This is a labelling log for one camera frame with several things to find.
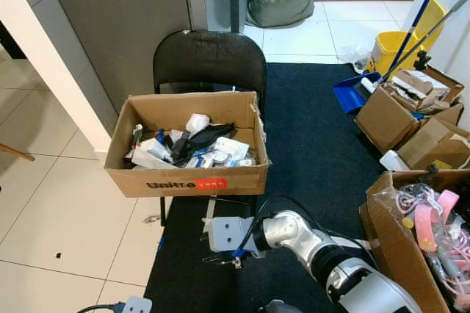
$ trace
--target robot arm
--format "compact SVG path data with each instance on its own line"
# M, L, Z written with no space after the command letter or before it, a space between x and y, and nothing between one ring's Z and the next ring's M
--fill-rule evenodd
M219 219L224 218L213 219L212 231ZM227 220L222 220L222 223L228 227ZM280 247L293 251L303 267L325 289L330 301L345 312L422 312L400 285L370 267L362 259L348 254L325 232L311 229L296 212L282 211L259 221L253 229L252 237L251 246L254 245L254 251ZM212 250L216 247L213 244L214 238L211 241Z

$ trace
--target mop handle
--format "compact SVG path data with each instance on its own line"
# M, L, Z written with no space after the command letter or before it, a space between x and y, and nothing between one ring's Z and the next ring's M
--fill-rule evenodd
M403 40L402 45L401 45L400 48L398 49L398 52L397 52L397 54L395 55L394 61L391 63L390 67L393 67L393 66L397 63L398 59L400 58L400 56L401 56L402 53L403 53L403 50L405 50L406 44L407 44L408 41L410 40L410 37L411 37L411 35L413 34L414 29L415 29L416 26L418 25L419 19L421 19L422 15L423 15L423 13L424 13L424 10L426 9L427 5L429 4L429 1L430 1L430 0L424 0L424 1L423 1L423 4L421 5L421 8L419 8L418 14L416 14L416 17L414 18L414 21L413 21L413 23L411 24L411 28L408 30L408 33L407 33L407 35L405 36L405 39Z
M379 84L381 84L381 83L383 83L383 82L386 82L387 79L388 79L388 77L390 76L391 72L393 72L393 71L394 71L399 65L401 65L407 58L409 58L409 56L412 55L413 52L414 52L426 39L428 39L428 37L429 37L432 33L434 33L435 30L437 30L437 28L440 27L440 26L442 25L442 23L445 22L451 14L453 14L454 12L457 12L457 11L460 9L460 7L463 6L463 4L464 4L465 2L467 2L467 0L458 0L457 3L455 3L455 4L452 6L452 8L449 10L449 12L448 12L444 17L442 17L442 19L441 19L440 21L438 21L438 23L437 23L435 26L433 26L433 28L432 28L425 36L423 36L423 37L421 38L421 40L418 41L418 42L416 43L416 45L413 46L413 48L411 48L411 49L406 53L405 56L403 56L397 63L395 63L395 65L392 65L392 66L390 67L390 69L388 70L388 72L385 73L384 76L380 79L380 83L379 83Z

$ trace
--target black chair backrest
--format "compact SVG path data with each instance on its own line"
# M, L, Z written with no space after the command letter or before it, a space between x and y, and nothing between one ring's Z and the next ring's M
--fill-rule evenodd
M258 93L264 118L267 69L261 49L249 38L231 32L176 32L153 56L155 93L165 83L234 85Z

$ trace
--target black rug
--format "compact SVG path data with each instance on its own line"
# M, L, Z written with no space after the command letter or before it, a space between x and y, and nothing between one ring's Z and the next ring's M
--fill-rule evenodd
M383 171L379 153L345 115L332 91L354 76L348 65L268 65L267 151L272 165L265 195L296 198L324 226L364 238L358 207L365 190ZM211 256L200 240L207 201L175 198L164 242L151 271L145 297L154 313L257 312L273 298L303 313L340 312L288 250L249 259L241 270L202 263ZM276 201L270 209L295 209ZM216 216L249 215L249 206L218 201Z

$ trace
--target white wall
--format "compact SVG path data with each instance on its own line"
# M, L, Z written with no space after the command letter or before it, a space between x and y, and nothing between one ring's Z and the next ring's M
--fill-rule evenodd
M94 70L86 54L80 51L83 48L78 39L73 40L75 33L65 14L59 11L62 7L48 5L50 2L54 0L1 0L0 20L95 151L106 152L110 142L109 133L87 100L93 98L92 94L86 97L82 92L82 89L86 89L79 86L79 79L84 77L90 86L89 91L94 93L93 89L99 88L96 84L99 83L98 77L93 75ZM49 27L49 32L46 32L44 26ZM106 98L109 102L107 95L99 98ZM109 116L116 118L114 109Z
M414 1L403 24L403 29L408 30L411 26L422 1ZM436 1L445 10L449 10L457 0ZM429 55L432 57L431 66L465 85L466 89L463 91L465 110L459 126L470 130L470 1L467 1L458 12L452 14L446 21L444 29L431 48Z

